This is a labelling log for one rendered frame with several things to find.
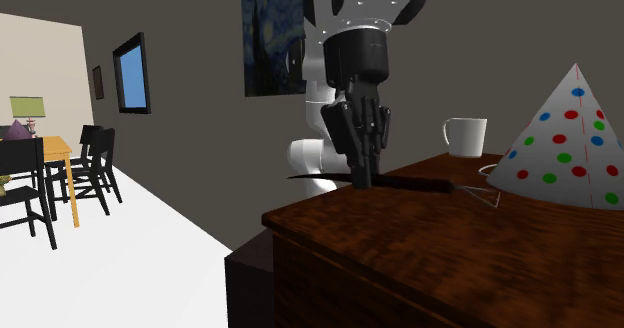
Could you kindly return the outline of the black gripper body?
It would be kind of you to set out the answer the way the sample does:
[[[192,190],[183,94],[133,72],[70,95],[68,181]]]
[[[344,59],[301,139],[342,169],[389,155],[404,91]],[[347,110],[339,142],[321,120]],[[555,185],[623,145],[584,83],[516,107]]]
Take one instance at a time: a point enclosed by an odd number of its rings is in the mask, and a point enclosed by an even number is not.
[[[378,85],[389,76],[386,33],[356,28],[328,38],[323,44],[327,84],[348,97],[379,98]]]

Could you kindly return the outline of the black framed window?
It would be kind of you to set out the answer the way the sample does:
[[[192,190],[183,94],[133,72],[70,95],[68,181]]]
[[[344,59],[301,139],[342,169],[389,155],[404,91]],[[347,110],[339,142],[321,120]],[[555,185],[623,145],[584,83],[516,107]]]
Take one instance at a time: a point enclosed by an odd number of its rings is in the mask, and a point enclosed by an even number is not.
[[[144,33],[138,32],[116,48],[113,61],[119,112],[150,114]]]

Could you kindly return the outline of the blue swirling night wall painting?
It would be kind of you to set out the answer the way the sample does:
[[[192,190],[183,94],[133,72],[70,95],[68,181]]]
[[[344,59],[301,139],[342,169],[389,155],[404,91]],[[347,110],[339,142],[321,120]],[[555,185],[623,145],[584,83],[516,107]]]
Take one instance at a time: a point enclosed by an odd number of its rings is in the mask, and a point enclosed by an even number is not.
[[[241,0],[247,97],[303,94],[303,0]]]

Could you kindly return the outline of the black knife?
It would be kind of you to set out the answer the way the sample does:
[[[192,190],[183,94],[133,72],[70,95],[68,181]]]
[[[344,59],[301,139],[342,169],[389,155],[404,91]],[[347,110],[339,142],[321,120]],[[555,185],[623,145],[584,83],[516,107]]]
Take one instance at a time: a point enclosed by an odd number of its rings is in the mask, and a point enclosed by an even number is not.
[[[403,189],[409,191],[434,192],[450,194],[457,189],[457,186],[446,179],[431,179],[421,177],[390,176],[374,174],[357,181],[353,175],[348,173],[320,173],[302,174],[290,176],[290,179],[322,179],[338,182],[348,182],[356,189],[367,189],[372,186]]]

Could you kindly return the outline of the dark wooden dresser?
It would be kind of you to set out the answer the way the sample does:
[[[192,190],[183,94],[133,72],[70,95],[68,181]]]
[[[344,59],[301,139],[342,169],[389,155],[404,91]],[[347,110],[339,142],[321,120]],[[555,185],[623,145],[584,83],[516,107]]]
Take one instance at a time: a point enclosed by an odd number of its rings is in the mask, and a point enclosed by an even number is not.
[[[624,211],[344,187],[262,222],[275,328],[624,328]]]

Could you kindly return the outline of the yellow dining table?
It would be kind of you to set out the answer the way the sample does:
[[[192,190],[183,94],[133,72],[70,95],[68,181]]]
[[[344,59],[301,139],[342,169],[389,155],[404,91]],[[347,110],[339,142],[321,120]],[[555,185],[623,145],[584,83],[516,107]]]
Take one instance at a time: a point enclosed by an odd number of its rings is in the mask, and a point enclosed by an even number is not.
[[[72,217],[73,217],[74,226],[78,227],[79,218],[78,218],[76,200],[75,200],[75,196],[73,193],[73,181],[72,181],[72,176],[71,176],[72,172],[71,172],[71,165],[70,165],[70,159],[69,159],[69,153],[71,152],[71,149],[60,137],[43,137],[42,139],[43,139],[43,147],[44,147],[44,168],[45,168],[45,163],[49,161],[63,160],[66,164],[65,172],[67,173],[67,177],[69,179]],[[46,184],[51,181],[52,177],[47,178],[45,174],[44,176],[45,176],[45,189],[46,189]],[[3,189],[1,177],[2,176],[0,176],[0,196],[1,196],[2,189]]]

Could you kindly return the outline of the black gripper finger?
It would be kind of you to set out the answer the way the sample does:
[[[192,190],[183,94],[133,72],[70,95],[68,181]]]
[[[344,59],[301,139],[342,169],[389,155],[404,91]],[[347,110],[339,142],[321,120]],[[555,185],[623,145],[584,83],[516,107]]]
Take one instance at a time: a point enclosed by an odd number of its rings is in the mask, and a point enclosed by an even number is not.
[[[378,98],[365,97],[363,103],[364,146],[369,172],[375,175],[379,173],[380,155],[388,142],[391,110],[381,106]]]
[[[336,153],[346,156],[353,187],[370,188],[372,181],[366,135],[361,137],[355,127],[352,105],[342,101],[324,105],[320,112]]]

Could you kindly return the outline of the white mug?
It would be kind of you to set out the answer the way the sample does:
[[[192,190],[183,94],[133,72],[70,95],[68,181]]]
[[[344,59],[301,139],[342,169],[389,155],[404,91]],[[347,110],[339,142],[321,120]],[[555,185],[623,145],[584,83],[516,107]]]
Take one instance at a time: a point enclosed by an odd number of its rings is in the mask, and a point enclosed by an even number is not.
[[[454,157],[482,156],[487,120],[481,118],[449,118],[442,126],[448,153]]]

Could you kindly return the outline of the black dining chair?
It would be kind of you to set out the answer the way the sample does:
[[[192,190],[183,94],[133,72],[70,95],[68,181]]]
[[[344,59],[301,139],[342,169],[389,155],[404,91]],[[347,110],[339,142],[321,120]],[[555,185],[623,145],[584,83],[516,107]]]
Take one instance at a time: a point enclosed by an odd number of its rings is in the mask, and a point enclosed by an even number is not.
[[[92,152],[90,151],[92,145],[92,138],[97,131],[102,130],[103,127],[99,125],[84,125],[82,127],[80,144],[81,144],[81,154],[79,157],[74,157],[70,159],[70,163],[73,169],[73,172],[85,173],[91,166],[92,162]],[[46,171],[52,175],[52,170],[55,169],[60,177],[56,178],[56,181],[59,182],[61,187],[61,200],[64,203],[69,202],[69,196],[67,194],[67,175],[65,172],[65,162],[64,161],[53,161],[45,163]]]
[[[35,237],[34,224],[38,220],[45,224],[50,246],[56,250],[57,242],[46,198],[43,139],[2,140],[0,142],[0,176],[12,176],[25,172],[35,173],[37,187],[21,186],[9,189],[4,196],[0,196],[0,207],[23,203],[26,216],[0,222],[0,229],[27,223],[30,235]]]
[[[113,172],[115,130],[96,131],[91,139],[91,160],[85,166],[71,168],[77,199],[97,198],[106,216],[110,215],[104,192],[112,190],[119,203],[122,197]]]

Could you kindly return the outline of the dark robot stand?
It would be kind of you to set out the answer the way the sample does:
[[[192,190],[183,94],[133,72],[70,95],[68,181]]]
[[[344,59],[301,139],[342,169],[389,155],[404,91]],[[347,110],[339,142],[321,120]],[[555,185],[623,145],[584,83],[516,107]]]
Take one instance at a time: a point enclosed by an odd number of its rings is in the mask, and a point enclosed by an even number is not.
[[[228,328],[274,328],[272,240],[265,229],[224,258]]]

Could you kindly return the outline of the white polka dot party hat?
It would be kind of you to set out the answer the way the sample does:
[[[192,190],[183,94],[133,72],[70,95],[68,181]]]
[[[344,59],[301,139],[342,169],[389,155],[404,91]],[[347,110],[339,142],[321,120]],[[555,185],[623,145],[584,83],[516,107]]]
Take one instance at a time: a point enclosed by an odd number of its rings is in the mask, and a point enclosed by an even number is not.
[[[526,198],[624,211],[624,146],[577,65],[499,162],[479,173]]]

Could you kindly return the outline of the small dark wall picture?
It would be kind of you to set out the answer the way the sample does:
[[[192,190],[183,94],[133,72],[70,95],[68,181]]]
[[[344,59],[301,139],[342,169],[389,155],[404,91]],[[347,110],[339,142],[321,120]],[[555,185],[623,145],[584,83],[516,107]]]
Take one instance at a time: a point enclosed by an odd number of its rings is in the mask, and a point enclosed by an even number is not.
[[[100,66],[96,66],[92,70],[93,83],[94,83],[94,95],[96,100],[101,100],[105,97],[103,88],[103,78]]]

